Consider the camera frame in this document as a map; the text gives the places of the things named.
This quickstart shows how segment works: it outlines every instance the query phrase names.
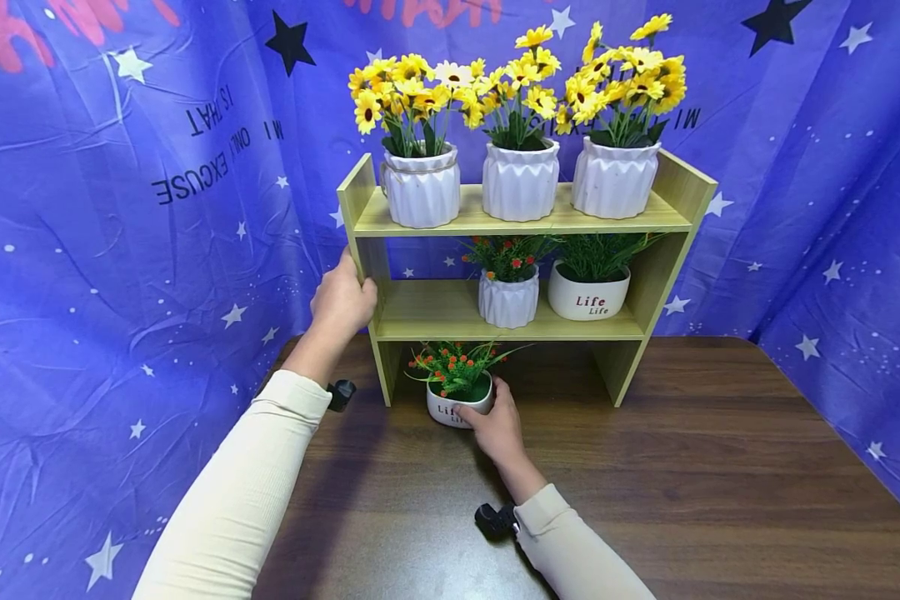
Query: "dark wood surface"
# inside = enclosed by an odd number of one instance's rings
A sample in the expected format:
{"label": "dark wood surface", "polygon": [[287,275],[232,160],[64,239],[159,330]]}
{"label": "dark wood surface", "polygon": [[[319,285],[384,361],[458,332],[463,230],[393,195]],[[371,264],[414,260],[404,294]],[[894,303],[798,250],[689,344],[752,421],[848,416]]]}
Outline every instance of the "dark wood surface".
{"label": "dark wood surface", "polygon": [[[657,338],[620,409],[583,343],[521,350],[527,450],[661,600],[900,599],[900,506],[758,348]],[[338,369],[360,392],[313,438],[255,598],[551,598],[512,542],[473,524],[505,490],[423,385],[380,396],[366,338]]]}

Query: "wooden shelf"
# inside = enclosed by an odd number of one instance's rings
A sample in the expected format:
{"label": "wooden shelf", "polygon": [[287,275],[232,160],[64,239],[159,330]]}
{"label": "wooden shelf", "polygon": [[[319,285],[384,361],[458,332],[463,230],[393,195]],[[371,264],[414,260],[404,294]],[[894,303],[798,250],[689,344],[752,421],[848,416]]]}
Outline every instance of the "wooden shelf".
{"label": "wooden shelf", "polygon": [[[442,227],[411,229],[389,217],[370,154],[363,154],[337,188],[337,197],[357,272],[361,278],[373,277],[379,290],[368,330],[384,402],[389,406],[396,382],[403,377],[400,357],[407,342],[577,340],[590,342],[607,394],[619,406],[717,186],[670,152],[661,150],[658,160],[647,210],[633,219],[584,215],[570,206],[571,184],[560,183],[550,216],[533,222],[499,221],[483,213],[481,186],[463,185],[457,219]],[[604,321],[566,321],[550,308],[546,283],[541,282],[537,317],[519,329],[501,329],[483,321],[473,280],[393,280],[386,243],[387,238],[405,236],[641,232],[671,234],[633,261],[631,286],[619,314]]]}
{"label": "wooden shelf", "polygon": [[539,221],[509,222],[483,212],[483,186],[461,186],[460,215],[447,225],[411,229],[393,222],[387,197],[378,186],[363,209],[353,231],[357,238],[401,238],[402,236],[495,235],[534,233],[635,233],[689,232],[693,224],[656,192],[651,192],[647,210],[632,219],[599,219],[571,206],[571,183],[557,185],[557,202],[549,216]]}
{"label": "wooden shelf", "polygon": [[643,339],[644,331],[627,306],[607,320],[568,321],[550,308],[547,283],[541,283],[537,317],[526,327],[502,329],[480,316],[476,280],[392,282],[376,327],[377,339],[382,342]]}

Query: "potted plant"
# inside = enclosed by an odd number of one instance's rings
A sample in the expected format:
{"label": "potted plant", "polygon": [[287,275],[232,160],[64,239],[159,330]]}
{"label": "potted plant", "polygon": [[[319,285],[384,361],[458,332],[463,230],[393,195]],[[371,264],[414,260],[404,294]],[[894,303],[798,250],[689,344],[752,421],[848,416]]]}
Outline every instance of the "potted plant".
{"label": "potted plant", "polygon": [[560,62],[543,44],[553,37],[548,27],[527,31],[516,40],[523,56],[490,73],[481,82],[483,112],[490,137],[483,162],[483,211],[504,221],[536,221],[550,214],[557,194],[557,141],[543,136],[553,119],[557,97],[541,86],[557,73]]}
{"label": "potted plant", "polygon": [[600,22],[583,49],[583,68],[567,79],[558,123],[587,124],[572,181],[572,205],[603,219],[626,219],[647,207],[657,175],[659,138],[667,125],[659,115],[686,94],[683,56],[653,50],[667,31],[669,14],[653,17],[631,39],[645,46],[608,48]]}
{"label": "potted plant", "polygon": [[450,428],[469,429],[470,425],[454,414],[455,404],[467,404],[482,415],[490,412],[493,379],[487,370],[520,349],[500,353],[499,346],[495,342],[424,342],[423,350],[413,356],[410,367],[420,368],[427,376],[407,376],[426,382],[427,410],[433,421]]}
{"label": "potted plant", "polygon": [[[457,147],[446,141],[446,130],[450,112],[461,113],[470,128],[482,124],[482,110],[471,109],[475,77],[486,78],[482,59],[470,66],[443,62],[431,68],[416,54],[399,61],[374,59],[350,75],[360,133],[370,133],[380,121],[387,130],[380,179],[394,222],[435,228],[460,213]],[[427,87],[424,80],[438,83]]]}
{"label": "potted plant", "polygon": [[499,328],[526,326],[537,316],[540,273],[537,265],[553,250],[543,235],[475,235],[463,261],[480,265],[477,303],[484,321]]}
{"label": "potted plant", "polygon": [[559,238],[550,272],[550,306],[571,321],[597,321],[620,312],[629,289],[629,263],[665,234],[591,233]]}

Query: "blue backdrop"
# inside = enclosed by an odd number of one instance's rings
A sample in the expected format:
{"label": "blue backdrop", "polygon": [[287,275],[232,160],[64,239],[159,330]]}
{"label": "blue backdrop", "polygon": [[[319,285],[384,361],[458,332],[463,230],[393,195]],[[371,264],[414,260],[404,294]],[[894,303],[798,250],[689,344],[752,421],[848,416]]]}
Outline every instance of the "blue backdrop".
{"label": "blue backdrop", "polygon": [[[900,500],[900,1],[0,0],[0,595],[129,598],[344,237],[347,74],[564,72],[670,12],[663,143],[719,179],[658,333],[764,348]],[[460,124],[465,182],[480,132]],[[564,178],[581,140],[562,138]],[[395,277],[467,274],[402,240]]]}

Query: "white ceramic pot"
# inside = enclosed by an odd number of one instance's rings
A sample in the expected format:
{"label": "white ceramic pot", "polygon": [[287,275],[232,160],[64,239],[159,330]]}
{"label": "white ceramic pot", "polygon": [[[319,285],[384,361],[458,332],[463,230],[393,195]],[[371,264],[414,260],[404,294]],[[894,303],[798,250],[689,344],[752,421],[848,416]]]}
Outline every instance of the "white ceramic pot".
{"label": "white ceramic pot", "polygon": [[537,316],[540,296],[540,270],[533,267],[533,277],[526,282],[505,283],[487,277],[487,269],[480,274],[480,316],[483,321],[499,328],[516,329],[526,326]]}
{"label": "white ceramic pot", "polygon": [[570,321],[599,321],[612,317],[623,308],[631,279],[629,269],[627,278],[621,282],[578,283],[560,274],[559,264],[563,264],[563,260],[553,262],[547,292],[550,308],[557,315]]}
{"label": "white ceramic pot", "polygon": [[[483,373],[488,378],[490,377],[489,372],[484,371]],[[487,390],[487,396],[483,397],[480,402],[460,402],[460,400],[440,397],[438,394],[433,393],[430,389],[430,384],[427,384],[427,410],[430,411],[433,421],[448,425],[450,428],[472,429],[462,418],[453,414],[453,407],[456,404],[469,406],[481,415],[488,414],[490,409],[493,408],[493,379],[490,379],[490,389]]]}
{"label": "white ceramic pot", "polygon": [[572,205],[601,219],[629,219],[643,213],[657,176],[657,152],[651,147],[607,147],[583,138],[572,176]]}
{"label": "white ceramic pot", "polygon": [[457,147],[438,157],[400,158],[384,152],[380,179],[391,219],[405,228],[446,225],[460,213],[460,166]]}
{"label": "white ceramic pot", "polygon": [[557,196],[560,145],[519,152],[487,144],[483,162],[483,212],[504,221],[537,221],[550,214]]}

